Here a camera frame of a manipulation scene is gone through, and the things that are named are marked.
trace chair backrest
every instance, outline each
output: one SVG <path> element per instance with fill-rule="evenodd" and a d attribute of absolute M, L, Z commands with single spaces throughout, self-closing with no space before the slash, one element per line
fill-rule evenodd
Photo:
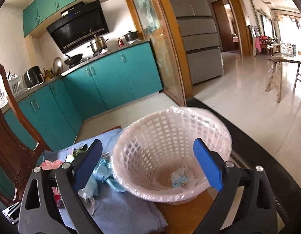
<path fill-rule="evenodd" d="M 0 167 L 15 187 L 14 199 L 6 197 L 0 191 L 0 201 L 8 207 L 18 201 L 21 201 L 26 184 L 31 175 L 32 169 L 36 166 L 37 160 L 41 156 L 43 150 L 51 149 L 45 143 L 41 134 L 33 127 L 20 110 L 20 107 L 11 92 L 4 67 L 1 64 L 0 75 L 2 76 L 3 85 L 7 93 L 7 99 L 11 109 L 22 126 L 37 143 L 34 150 L 23 144 L 7 124 L 0 108 Z"/>

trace plastic bag liner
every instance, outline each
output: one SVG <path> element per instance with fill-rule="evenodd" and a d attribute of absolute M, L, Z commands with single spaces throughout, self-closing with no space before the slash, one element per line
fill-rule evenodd
<path fill-rule="evenodd" d="M 114 178 L 147 201 L 190 201 L 210 187 L 193 152 L 197 138 L 224 161 L 229 159 L 231 136 L 208 110 L 170 107 L 147 115 L 119 136 L 110 156 Z M 187 182 L 172 188 L 171 174 L 179 168 L 185 169 Z"/>

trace wooden stool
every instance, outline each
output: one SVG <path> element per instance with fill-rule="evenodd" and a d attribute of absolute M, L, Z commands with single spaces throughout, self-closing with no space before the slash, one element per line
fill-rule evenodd
<path fill-rule="evenodd" d="M 294 88 L 296 87 L 297 84 L 297 80 L 299 80 L 301 82 L 301 79 L 297 78 L 298 75 L 301 76 L 301 74 L 299 74 L 299 69 L 300 69 L 300 65 L 301 65 L 301 58 L 298 57 L 288 57 L 288 56 L 277 56 L 277 57 L 269 57 L 269 60 L 271 60 L 272 62 L 274 62 L 273 67 L 272 67 L 272 74 L 270 76 L 270 79 L 268 81 L 268 84 L 266 86 L 265 92 L 269 92 L 270 86 L 272 83 L 274 83 L 277 87 L 278 87 L 278 94 L 277 94 L 277 103 L 280 103 L 280 97 L 281 97 L 281 88 L 282 88 L 282 62 L 290 62 L 290 63 L 297 63 L 298 67 L 297 67 L 297 76 L 295 79 L 295 83 L 294 83 Z M 277 63 L 279 63 L 279 76 L 277 76 L 277 72 L 276 72 L 276 65 Z"/>

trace kitchen counter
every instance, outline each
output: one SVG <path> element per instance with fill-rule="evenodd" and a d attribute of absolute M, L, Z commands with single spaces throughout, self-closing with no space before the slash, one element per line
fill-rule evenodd
<path fill-rule="evenodd" d="M 26 97 L 28 97 L 29 95 L 31 95 L 32 93 L 34 93 L 34 92 L 36 92 L 37 90 L 41 89 L 42 87 L 47 86 L 48 84 L 53 83 L 54 81 L 56 81 L 56 80 L 58 80 L 58 79 L 61 79 L 62 77 L 68 75 L 69 73 L 72 73 L 73 71 L 75 71 L 75 70 L 77 70 L 77 69 L 79 69 L 79 68 L 81 68 L 81 67 L 83 67 L 83 66 L 85 66 L 85 65 L 87 65 L 87 64 L 89 64 L 89 63 L 91 63 L 91 62 L 93 62 L 93 61 L 96 61 L 96 60 L 98 60 L 98 59 L 100 59 L 100 58 L 102 58 L 102 57 L 108 56 L 108 55 L 110 55 L 110 54 L 119 52 L 120 50 L 129 48 L 129 47 L 132 47 L 132 46 L 136 46 L 136 45 L 139 45 L 139 44 L 142 44 L 142 43 L 146 43 L 146 42 L 149 42 L 149 41 L 150 41 L 150 39 L 139 40 L 139 41 L 136 41 L 136 42 L 134 42 L 134 43 L 132 43 L 132 44 L 126 44 L 126 45 L 124 45 L 124 46 L 122 46 L 122 47 L 119 47 L 119 48 L 117 48 L 117 49 L 115 49 L 115 50 L 110 50 L 110 51 L 107 51 L 106 53 L 99 54 L 99 55 L 97 55 L 97 56 L 95 56 L 95 57 L 92 57 L 92 58 L 90 58 L 90 59 L 88 59 L 88 60 L 86 60 L 86 61 L 80 63 L 79 65 L 77 65 L 77 66 L 75 66 L 75 67 L 73 67 L 73 68 L 71 68 L 71 69 L 69 69 L 69 70 L 66 70 L 66 71 L 63 72 L 60 76 L 56 76 L 55 78 L 52 78 L 51 80 L 45 81 L 45 82 L 43 82 L 43 83 L 41 83 L 41 84 L 39 84 L 39 85 L 34 86 L 33 88 L 31 88 L 31 89 L 29 89 L 29 90 L 27 90 L 27 91 L 23 91 L 23 92 L 17 94 L 16 96 L 14 96 L 14 97 L 15 97 L 15 100 L 16 100 L 17 102 L 20 102 L 20 101 L 22 101 L 24 98 L 26 98 Z M 6 104 L 6 105 L 4 105 L 4 106 L 1 108 L 1 111 L 2 111 L 2 113 L 4 114 L 4 113 L 7 112 L 10 108 L 11 108 L 10 105 L 9 105 L 9 104 Z"/>

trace stool leg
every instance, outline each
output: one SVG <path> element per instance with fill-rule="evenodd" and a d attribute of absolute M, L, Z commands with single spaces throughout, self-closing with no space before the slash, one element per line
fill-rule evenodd
<path fill-rule="evenodd" d="M 297 76 L 299 75 L 299 70 L 300 70 L 300 64 L 297 67 Z M 297 76 L 295 77 L 295 82 L 294 82 L 294 86 L 293 89 L 295 89 L 296 85 L 297 85 Z"/>
<path fill-rule="evenodd" d="M 269 92 L 270 85 L 272 84 L 272 79 L 274 78 L 273 74 L 275 73 L 275 70 L 276 70 L 276 64 L 277 64 L 277 62 L 274 62 L 272 73 L 270 75 L 270 78 L 269 78 L 268 84 L 266 86 L 265 92 Z"/>
<path fill-rule="evenodd" d="M 280 75 L 279 75 L 279 78 L 280 78 L 280 83 L 279 83 L 279 91 L 278 91 L 278 94 L 277 94 L 277 103 L 279 104 L 280 103 L 280 97 L 281 97 L 281 88 L 282 88 L 282 63 L 279 63 L 280 64 Z"/>

